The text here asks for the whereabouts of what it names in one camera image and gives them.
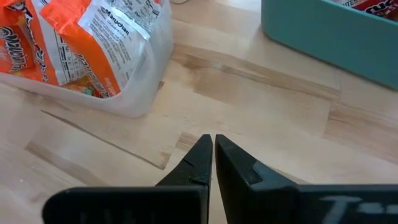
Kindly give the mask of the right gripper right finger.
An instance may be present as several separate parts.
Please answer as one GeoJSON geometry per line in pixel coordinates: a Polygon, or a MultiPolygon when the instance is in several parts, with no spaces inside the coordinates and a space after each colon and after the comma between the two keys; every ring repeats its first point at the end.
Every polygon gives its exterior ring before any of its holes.
{"type": "Polygon", "coordinates": [[[397,184],[298,184],[222,134],[215,160],[228,224],[398,224],[397,184]]]}

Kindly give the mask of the clear plastic bin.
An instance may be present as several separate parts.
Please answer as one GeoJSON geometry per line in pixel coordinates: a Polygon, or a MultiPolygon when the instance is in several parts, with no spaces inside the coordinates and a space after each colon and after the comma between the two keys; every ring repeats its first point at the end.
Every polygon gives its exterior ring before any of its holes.
{"type": "Polygon", "coordinates": [[[164,77],[173,46],[172,11],[169,1],[165,0],[154,24],[154,33],[145,44],[146,52],[143,54],[138,68],[127,82],[124,90],[114,97],[97,98],[5,73],[0,73],[0,82],[58,100],[136,118],[150,110],[159,83],[164,77]]]}

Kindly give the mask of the orange Maruchan noodle packet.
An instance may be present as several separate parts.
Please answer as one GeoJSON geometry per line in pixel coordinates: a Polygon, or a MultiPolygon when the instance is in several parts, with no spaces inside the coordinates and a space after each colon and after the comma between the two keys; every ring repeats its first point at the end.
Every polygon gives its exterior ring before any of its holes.
{"type": "Polygon", "coordinates": [[[161,0],[51,0],[40,15],[74,52],[102,98],[116,96],[137,69],[161,0]]]}
{"type": "Polygon", "coordinates": [[[0,72],[3,73],[35,67],[24,13],[14,7],[19,3],[23,0],[0,0],[0,72]]]}
{"type": "Polygon", "coordinates": [[[39,14],[50,0],[25,0],[22,9],[30,37],[39,81],[79,90],[91,85],[85,69],[67,43],[39,14]]]}

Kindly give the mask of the teal plastic bin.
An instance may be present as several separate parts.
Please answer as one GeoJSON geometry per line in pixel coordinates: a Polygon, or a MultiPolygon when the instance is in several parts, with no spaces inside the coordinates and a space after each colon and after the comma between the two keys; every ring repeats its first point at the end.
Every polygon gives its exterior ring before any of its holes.
{"type": "Polygon", "coordinates": [[[398,22],[332,0],[261,0],[276,42],[398,90],[398,22]]]}

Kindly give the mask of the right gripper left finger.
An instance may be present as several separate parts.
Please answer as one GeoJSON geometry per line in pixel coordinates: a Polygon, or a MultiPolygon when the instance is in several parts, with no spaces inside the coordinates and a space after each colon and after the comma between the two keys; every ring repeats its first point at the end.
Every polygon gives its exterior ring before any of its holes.
{"type": "Polygon", "coordinates": [[[208,224],[213,142],[202,135],[153,187],[73,187],[51,196],[44,224],[208,224]]]}

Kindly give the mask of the red Maruchan noodle packet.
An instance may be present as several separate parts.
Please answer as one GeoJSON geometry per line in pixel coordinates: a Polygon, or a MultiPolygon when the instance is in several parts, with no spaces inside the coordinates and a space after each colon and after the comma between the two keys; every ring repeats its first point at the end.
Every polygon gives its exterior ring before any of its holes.
{"type": "Polygon", "coordinates": [[[335,3],[398,22],[398,0],[331,0],[335,3]]]}

